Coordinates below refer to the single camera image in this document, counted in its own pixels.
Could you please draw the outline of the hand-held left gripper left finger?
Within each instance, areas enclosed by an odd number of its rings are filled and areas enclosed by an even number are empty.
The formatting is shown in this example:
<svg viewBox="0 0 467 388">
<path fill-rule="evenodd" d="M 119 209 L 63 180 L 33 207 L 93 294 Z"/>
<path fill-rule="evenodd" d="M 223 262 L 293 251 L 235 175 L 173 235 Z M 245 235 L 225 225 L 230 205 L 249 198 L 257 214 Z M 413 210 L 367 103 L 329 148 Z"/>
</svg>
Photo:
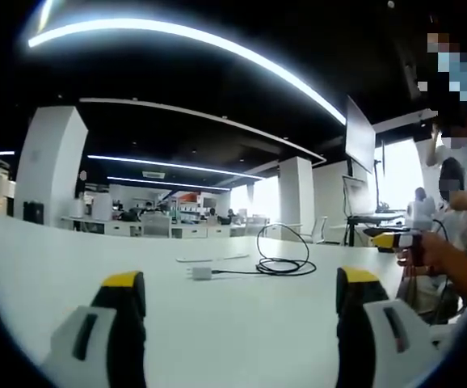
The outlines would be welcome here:
<svg viewBox="0 0 467 388">
<path fill-rule="evenodd" d="M 109 276 L 53 332 L 42 371 L 56 387 L 146 387 L 145 316 L 144 274 Z"/>
</svg>

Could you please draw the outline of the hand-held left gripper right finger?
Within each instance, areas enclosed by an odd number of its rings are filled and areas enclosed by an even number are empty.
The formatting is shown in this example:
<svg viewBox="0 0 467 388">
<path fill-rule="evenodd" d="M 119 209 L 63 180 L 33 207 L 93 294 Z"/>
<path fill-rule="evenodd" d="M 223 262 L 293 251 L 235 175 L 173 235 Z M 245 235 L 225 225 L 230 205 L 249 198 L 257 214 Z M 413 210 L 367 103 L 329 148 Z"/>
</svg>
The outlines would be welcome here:
<svg viewBox="0 0 467 388">
<path fill-rule="evenodd" d="M 337 270 L 337 387 L 407 387 L 440 360 L 430 327 L 371 272 Z"/>
</svg>

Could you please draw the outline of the person's right hand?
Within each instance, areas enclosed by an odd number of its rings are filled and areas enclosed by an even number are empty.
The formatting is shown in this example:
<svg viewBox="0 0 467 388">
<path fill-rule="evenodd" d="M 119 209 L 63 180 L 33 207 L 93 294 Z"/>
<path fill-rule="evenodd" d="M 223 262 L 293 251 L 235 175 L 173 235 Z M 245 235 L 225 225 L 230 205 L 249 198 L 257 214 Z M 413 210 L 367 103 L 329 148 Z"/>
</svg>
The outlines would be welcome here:
<svg viewBox="0 0 467 388">
<path fill-rule="evenodd" d="M 406 268 L 417 268 L 417 273 L 442 274 L 445 272 L 443 265 L 444 251 L 447 241 L 438 234 L 424 232 L 419 237 L 419 247 L 406 248 L 397 255 L 398 265 Z"/>
</svg>

